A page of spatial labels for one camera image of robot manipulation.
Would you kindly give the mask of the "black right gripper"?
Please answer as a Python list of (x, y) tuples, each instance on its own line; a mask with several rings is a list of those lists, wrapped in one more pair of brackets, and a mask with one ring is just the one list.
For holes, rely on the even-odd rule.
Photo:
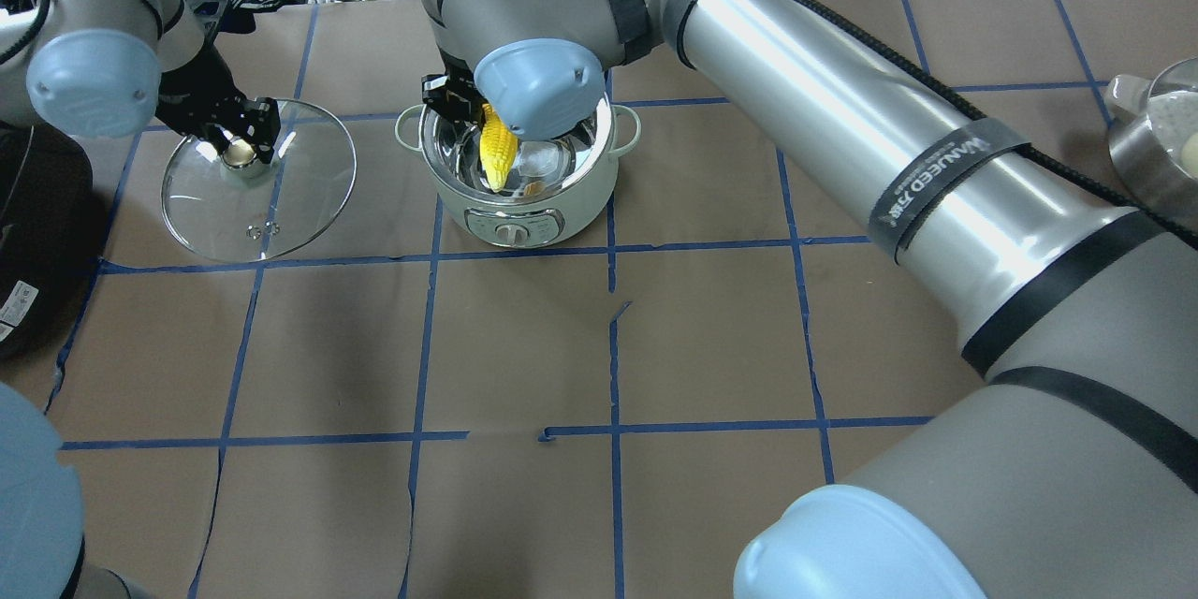
[(485, 122), (484, 104), (488, 99), (474, 84), (474, 74), (467, 67), (446, 66), (444, 73), (422, 78), (422, 99), (450, 123)]

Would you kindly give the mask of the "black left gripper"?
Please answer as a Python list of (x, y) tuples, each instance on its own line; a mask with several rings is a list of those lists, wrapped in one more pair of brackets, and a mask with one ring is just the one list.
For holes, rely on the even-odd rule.
[(279, 101), (241, 91), (213, 43), (204, 43), (187, 63), (162, 74), (155, 117), (180, 135), (212, 144), (218, 155), (246, 144), (267, 165), (282, 134)]

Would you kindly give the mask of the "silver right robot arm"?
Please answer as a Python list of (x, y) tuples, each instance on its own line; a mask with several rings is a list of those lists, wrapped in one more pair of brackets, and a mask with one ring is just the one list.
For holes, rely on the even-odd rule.
[(984, 386), (788, 506), (737, 598), (1193, 598), (1194, 231), (813, 0), (422, 0), (432, 109), (564, 135), (666, 44), (954, 317)]

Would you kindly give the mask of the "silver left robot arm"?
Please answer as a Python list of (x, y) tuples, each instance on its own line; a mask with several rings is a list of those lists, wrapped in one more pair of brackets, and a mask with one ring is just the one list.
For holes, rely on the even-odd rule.
[[(152, 120), (224, 155), (270, 163), (274, 99), (236, 86), (184, 0), (35, 0), (4, 18), (4, 138), (48, 125), (69, 137), (129, 137)], [(63, 438), (4, 386), (5, 598), (146, 598), (87, 556), (84, 495)]]

